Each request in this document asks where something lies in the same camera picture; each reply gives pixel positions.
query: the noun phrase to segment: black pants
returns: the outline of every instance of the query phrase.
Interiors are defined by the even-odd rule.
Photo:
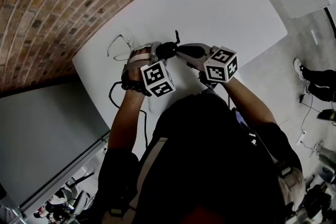
[[[304,68],[302,75],[306,80],[311,82],[308,87],[308,91],[311,94],[322,101],[336,101],[336,71],[310,71]]]

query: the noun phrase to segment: gray floor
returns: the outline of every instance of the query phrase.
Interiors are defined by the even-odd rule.
[[[288,35],[243,66],[239,73],[244,84],[272,110],[302,162],[304,175],[308,176],[319,163],[316,154],[309,157],[309,149],[303,145],[296,145],[301,134],[303,118],[309,108],[298,102],[305,82],[299,80],[292,63],[294,58],[298,57],[312,70],[335,70],[336,40],[324,11],[319,10],[298,19],[290,19],[278,0],[270,1],[285,24]],[[304,102],[310,105],[311,95],[305,96]],[[312,106],[319,111],[331,108],[330,103],[317,98],[313,98]],[[322,138],[325,140],[325,147],[336,150],[336,127],[332,126],[331,122],[317,120],[317,114],[314,110],[308,114],[303,125],[303,129],[307,131],[303,142],[306,146],[313,147]]]

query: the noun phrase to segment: arched brick ceiling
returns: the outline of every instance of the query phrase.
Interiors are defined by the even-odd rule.
[[[82,45],[133,0],[0,0],[0,96],[76,74]]]

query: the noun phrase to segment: forearm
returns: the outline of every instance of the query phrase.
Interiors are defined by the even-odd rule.
[[[236,78],[232,78],[229,83],[223,83],[223,86],[236,105],[237,110],[252,129],[257,130],[265,123],[276,123],[272,112],[262,100]]]
[[[138,119],[144,95],[127,90],[120,109],[114,118],[108,148],[132,151],[137,137]]]

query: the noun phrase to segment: white table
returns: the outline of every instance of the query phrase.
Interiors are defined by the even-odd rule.
[[[245,65],[282,39],[287,31],[269,0],[135,0],[108,21],[75,55],[73,62],[92,101],[106,123],[111,126],[117,109],[108,93],[120,80],[124,62],[113,55],[127,54],[122,39],[107,49],[118,34],[143,45],[153,41],[174,41],[180,33],[181,43],[201,42],[225,46],[238,52],[239,66]],[[177,91],[161,98],[147,98],[142,109],[148,111],[148,135],[168,104],[204,86],[197,72],[176,58],[167,65]],[[116,87],[113,99],[121,103],[124,91]],[[134,152],[144,152],[143,117],[140,117]]]

